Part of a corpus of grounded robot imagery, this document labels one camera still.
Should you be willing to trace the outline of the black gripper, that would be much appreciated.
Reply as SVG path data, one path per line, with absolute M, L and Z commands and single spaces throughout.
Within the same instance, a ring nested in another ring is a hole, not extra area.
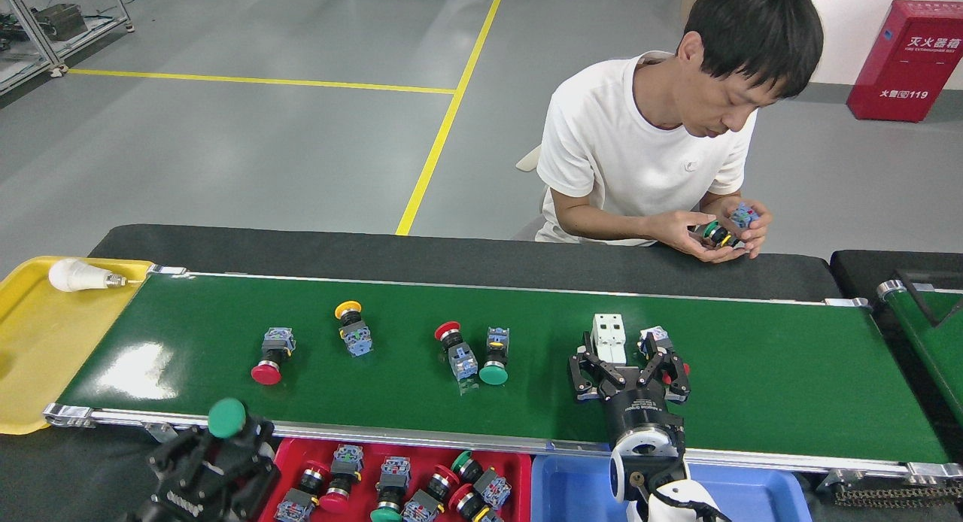
M 197 426 L 180 432 L 148 454 L 157 488 L 124 520 L 250 520 L 251 500 L 268 500 L 280 477 L 269 444 L 273 432 L 268 420 L 245 418 L 240 432 L 226 440 L 226 470 L 203 463 L 219 442 L 212 433 Z
M 630 432 L 656 429 L 678 442 L 683 419 L 667 411 L 667 401 L 683 403 L 691 394 L 688 364 L 677 353 L 667 332 L 641 332 L 639 352 L 646 367 L 637 378 L 639 387 L 629 386 L 615 365 L 593 351 L 591 334 L 582 333 L 582 346 L 568 358 L 568 374 L 577 402 L 602 401 L 609 443 L 615 444 Z

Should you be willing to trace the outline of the person's right hand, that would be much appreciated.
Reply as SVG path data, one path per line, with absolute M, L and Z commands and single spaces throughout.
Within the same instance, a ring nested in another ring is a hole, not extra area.
M 646 218 L 643 234 L 650 240 L 663 242 L 703 263 L 724 263 L 748 254 L 749 251 L 744 247 L 707 247 L 689 231 L 689 227 L 707 225 L 717 220 L 715 214 L 702 211 L 664 211 Z

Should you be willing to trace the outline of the person's left hand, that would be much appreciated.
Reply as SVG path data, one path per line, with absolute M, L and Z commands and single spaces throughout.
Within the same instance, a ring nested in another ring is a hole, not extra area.
M 732 211 L 740 203 L 752 208 L 759 216 L 746 229 L 736 227 L 736 224 L 733 224 L 731 220 Z M 773 221 L 773 214 L 770 213 L 763 202 L 756 199 L 747 199 L 740 192 L 730 194 L 706 193 L 700 201 L 699 211 L 706 214 L 715 214 L 718 217 L 719 224 L 743 242 L 742 247 L 749 251 L 750 259 L 754 260 L 761 253 L 761 248 L 766 241 L 768 225 Z

